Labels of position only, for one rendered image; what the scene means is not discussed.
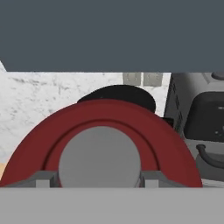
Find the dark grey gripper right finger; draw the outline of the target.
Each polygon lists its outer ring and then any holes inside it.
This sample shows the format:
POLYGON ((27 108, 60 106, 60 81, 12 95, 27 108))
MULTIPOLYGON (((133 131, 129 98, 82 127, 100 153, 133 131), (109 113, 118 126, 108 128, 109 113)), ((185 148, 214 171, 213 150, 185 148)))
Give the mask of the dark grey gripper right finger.
POLYGON ((184 187, 178 182, 169 180, 161 171, 141 171, 139 186, 144 188, 184 187))

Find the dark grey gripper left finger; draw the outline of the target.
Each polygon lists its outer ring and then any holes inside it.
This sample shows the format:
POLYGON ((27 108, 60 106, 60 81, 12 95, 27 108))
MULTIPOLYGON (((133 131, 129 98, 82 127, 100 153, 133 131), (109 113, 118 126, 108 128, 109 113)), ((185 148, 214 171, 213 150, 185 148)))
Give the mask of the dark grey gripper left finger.
POLYGON ((6 187, 35 187, 35 188, 50 188, 59 186, 60 186, 59 175, 56 171, 37 171, 27 179, 6 185, 6 187))

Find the black blender jug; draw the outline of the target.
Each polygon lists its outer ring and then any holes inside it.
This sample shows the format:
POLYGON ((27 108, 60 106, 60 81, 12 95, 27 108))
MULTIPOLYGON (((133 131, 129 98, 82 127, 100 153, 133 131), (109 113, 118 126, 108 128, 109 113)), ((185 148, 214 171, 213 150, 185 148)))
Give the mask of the black blender jug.
POLYGON ((78 102, 103 99, 131 102, 148 109, 152 113, 156 111, 156 101, 153 96, 146 90, 131 85, 111 85, 101 87, 90 94, 81 97, 78 102))

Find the light wooden board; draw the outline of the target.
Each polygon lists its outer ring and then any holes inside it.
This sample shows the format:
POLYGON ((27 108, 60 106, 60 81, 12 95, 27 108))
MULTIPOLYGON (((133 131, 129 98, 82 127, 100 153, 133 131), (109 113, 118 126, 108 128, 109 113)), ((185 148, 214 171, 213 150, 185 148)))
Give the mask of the light wooden board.
POLYGON ((3 176, 6 165, 7 165, 7 163, 0 163, 0 179, 3 176))

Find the grey toaster oven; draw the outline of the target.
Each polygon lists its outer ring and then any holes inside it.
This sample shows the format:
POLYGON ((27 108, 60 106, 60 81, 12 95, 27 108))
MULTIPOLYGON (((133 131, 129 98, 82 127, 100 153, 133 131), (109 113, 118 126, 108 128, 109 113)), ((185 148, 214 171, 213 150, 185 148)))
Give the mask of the grey toaster oven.
POLYGON ((164 117, 192 153, 204 144, 207 153, 224 155, 224 72, 172 73, 164 117))

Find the grey wall socket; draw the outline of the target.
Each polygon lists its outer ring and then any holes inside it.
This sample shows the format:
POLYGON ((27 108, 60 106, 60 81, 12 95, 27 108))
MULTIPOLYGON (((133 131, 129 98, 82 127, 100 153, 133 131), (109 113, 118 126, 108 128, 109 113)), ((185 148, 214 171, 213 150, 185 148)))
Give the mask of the grey wall socket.
POLYGON ((162 73, 144 73, 143 84, 148 87, 160 87, 162 85, 162 73))
POLYGON ((141 85, 141 74, 140 73, 123 73, 122 74, 123 84, 131 86, 141 85))

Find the dark grey wall cupboard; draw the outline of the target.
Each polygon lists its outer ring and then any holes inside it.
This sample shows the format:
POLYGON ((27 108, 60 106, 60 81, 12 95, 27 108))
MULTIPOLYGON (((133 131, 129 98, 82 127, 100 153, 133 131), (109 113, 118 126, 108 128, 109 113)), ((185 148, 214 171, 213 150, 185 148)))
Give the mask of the dark grey wall cupboard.
POLYGON ((224 70, 224 0, 0 0, 9 72, 224 70))

